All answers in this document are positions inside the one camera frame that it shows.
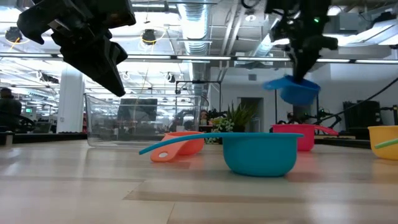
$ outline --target table surface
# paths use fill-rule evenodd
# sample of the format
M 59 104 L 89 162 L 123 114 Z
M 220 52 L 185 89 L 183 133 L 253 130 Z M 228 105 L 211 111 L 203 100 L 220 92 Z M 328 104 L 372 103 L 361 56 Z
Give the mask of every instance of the table surface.
M 317 145 L 267 179 L 230 172 L 221 146 L 154 164 L 149 144 L 0 149 L 0 223 L 398 223 L 398 161 L 369 149 Z

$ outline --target cup handle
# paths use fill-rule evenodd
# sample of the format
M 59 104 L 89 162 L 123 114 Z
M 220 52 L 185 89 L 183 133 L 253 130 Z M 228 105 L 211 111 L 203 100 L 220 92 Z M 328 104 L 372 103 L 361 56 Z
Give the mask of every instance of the cup handle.
M 331 129 L 331 128 L 326 128 L 326 127 L 323 127 L 323 126 L 315 125 L 315 129 L 320 130 L 320 131 L 324 131 L 324 132 L 326 132 L 326 133 L 328 133 L 330 135 L 338 135 L 338 132 L 333 130 L 333 129 Z
M 395 145 L 395 144 L 398 144 L 398 139 L 393 139 L 393 140 L 390 140 L 390 141 L 382 142 L 380 144 L 375 145 L 374 148 L 375 149 L 381 149 L 383 147 L 392 146 L 392 145 Z
M 150 152 L 158 147 L 166 146 L 168 144 L 173 144 L 176 142 L 181 142 L 181 141 L 187 141 L 187 140 L 194 140 L 194 139 L 201 139 L 201 138 L 222 138 L 222 137 L 238 137 L 238 136 L 245 136 L 247 133 L 205 133 L 205 134 L 191 134 L 188 136 L 182 136 L 178 138 L 172 138 L 167 141 L 161 141 L 157 144 L 153 144 L 141 151 L 139 151 L 139 154 L 145 154 L 147 152 Z

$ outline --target flowers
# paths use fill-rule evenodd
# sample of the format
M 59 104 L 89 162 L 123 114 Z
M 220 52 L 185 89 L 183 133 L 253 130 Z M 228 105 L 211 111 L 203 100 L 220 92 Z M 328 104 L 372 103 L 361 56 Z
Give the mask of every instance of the flowers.
M 215 118 L 212 119 L 211 122 L 215 126 L 215 129 L 211 130 L 213 133 L 226 133 L 226 132 L 233 132 L 234 128 L 234 123 L 232 122 L 232 119 L 227 119 L 227 118 Z M 214 144 L 214 143 L 220 143 L 221 139 L 220 138 L 208 138 L 206 139 L 207 144 Z

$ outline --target orange measuring cup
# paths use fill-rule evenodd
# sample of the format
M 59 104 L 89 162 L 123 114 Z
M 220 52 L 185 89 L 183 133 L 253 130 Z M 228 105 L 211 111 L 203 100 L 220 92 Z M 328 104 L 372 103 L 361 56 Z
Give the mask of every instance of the orange measuring cup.
M 191 134 L 202 134 L 198 131 L 181 131 L 175 133 L 166 133 L 162 141 L 167 141 L 181 136 L 188 136 Z M 162 146 L 155 149 L 150 155 L 153 162 L 170 162 L 177 155 L 189 156 L 200 152 L 205 145 L 204 139 L 194 139 L 182 142 L 176 142 L 167 146 Z

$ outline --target potted plant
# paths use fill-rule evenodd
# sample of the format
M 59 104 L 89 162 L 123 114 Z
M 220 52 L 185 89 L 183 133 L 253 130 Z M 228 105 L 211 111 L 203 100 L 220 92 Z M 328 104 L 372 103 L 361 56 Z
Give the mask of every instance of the potted plant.
M 256 112 L 255 106 L 246 106 L 239 104 L 235 109 L 234 104 L 228 106 L 228 111 L 226 117 L 219 117 L 212 119 L 213 130 L 215 133 L 225 133 L 225 132 L 244 132 L 246 124 L 253 117 Z M 208 144 L 220 143 L 222 144 L 222 139 L 220 138 L 210 138 L 207 139 Z
M 241 103 L 234 109 L 234 103 L 228 106 L 226 118 L 234 123 L 233 132 L 244 132 L 246 125 L 256 112 L 255 106 L 246 106 Z

